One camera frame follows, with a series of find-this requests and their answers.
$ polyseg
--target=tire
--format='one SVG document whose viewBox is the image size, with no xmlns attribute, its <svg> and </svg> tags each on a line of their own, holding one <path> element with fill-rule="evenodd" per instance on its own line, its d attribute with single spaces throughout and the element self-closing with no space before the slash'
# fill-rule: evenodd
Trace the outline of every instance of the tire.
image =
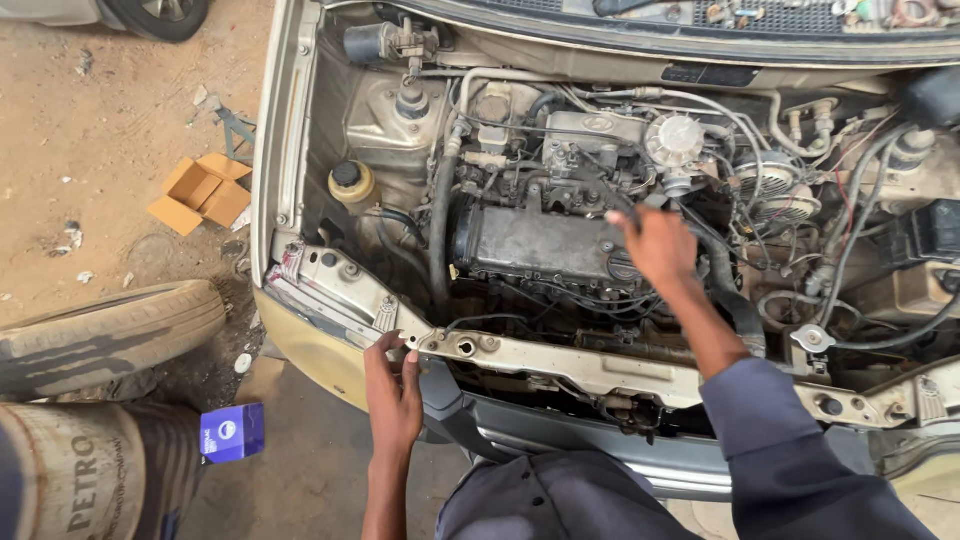
<svg viewBox="0 0 960 540">
<path fill-rule="evenodd" d="M 224 327 L 213 283 L 174 282 L 0 328 L 0 397 L 58 396 L 182 355 Z"/>
<path fill-rule="evenodd" d="M 162 20 L 143 8 L 143 0 L 100 0 L 128 30 L 147 39 L 180 43 L 200 30 L 206 19 L 209 0 L 192 0 L 186 18 L 177 22 Z"/>
</svg>

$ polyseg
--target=car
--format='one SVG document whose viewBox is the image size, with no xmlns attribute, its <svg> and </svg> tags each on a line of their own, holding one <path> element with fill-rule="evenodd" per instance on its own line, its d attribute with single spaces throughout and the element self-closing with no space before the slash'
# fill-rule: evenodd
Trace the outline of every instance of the car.
<svg viewBox="0 0 960 540">
<path fill-rule="evenodd" d="M 728 501 L 697 329 L 603 219 L 671 209 L 841 461 L 955 485 L 951 12 L 621 4 L 278 0 L 252 184 L 269 335 L 366 410 L 363 351 L 401 329 L 423 440 L 598 450 L 658 496 Z"/>
<path fill-rule="evenodd" d="M 158 41 L 190 39 L 206 19 L 209 0 L 0 0 L 0 19 L 47 26 L 102 23 Z"/>
</svg>

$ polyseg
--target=power steering fluid reservoir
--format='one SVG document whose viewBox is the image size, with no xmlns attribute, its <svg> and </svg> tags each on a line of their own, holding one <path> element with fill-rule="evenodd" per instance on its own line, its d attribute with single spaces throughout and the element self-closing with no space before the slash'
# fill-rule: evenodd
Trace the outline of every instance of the power steering fluid reservoir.
<svg viewBox="0 0 960 540">
<path fill-rule="evenodd" d="M 380 202 L 380 188 L 376 186 L 373 172 L 360 161 L 344 161 L 333 167 L 328 185 L 333 198 L 353 215 L 360 215 Z"/>
</svg>

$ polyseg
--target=blue box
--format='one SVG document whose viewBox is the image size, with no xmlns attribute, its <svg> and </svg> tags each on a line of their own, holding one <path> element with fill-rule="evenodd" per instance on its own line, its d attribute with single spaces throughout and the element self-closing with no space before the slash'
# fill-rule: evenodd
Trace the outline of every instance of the blue box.
<svg viewBox="0 0 960 540">
<path fill-rule="evenodd" d="M 263 404 L 230 406 L 200 415 L 200 452 L 214 463 L 263 450 Z"/>
</svg>

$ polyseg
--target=mechanic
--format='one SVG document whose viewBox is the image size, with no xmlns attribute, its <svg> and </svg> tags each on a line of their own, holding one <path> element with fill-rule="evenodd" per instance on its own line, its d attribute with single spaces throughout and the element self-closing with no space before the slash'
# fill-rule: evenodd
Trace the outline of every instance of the mechanic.
<svg viewBox="0 0 960 540">
<path fill-rule="evenodd" d="M 623 231 L 637 269 L 686 329 L 706 380 L 700 393 L 730 464 L 740 539 L 935 538 L 889 483 L 840 464 L 789 376 L 750 358 L 694 274 L 697 241 L 682 218 L 643 205 L 637 212 L 642 231 L 621 212 L 610 212 L 608 221 Z M 403 362 L 402 389 L 386 357 L 403 344 L 398 331 L 389 332 L 364 354 L 373 431 L 364 540 L 406 538 L 407 472 L 423 405 L 417 352 Z M 651 491 L 649 480 L 598 452 L 481 461 L 441 509 L 436 537 L 698 538 Z"/>
</svg>

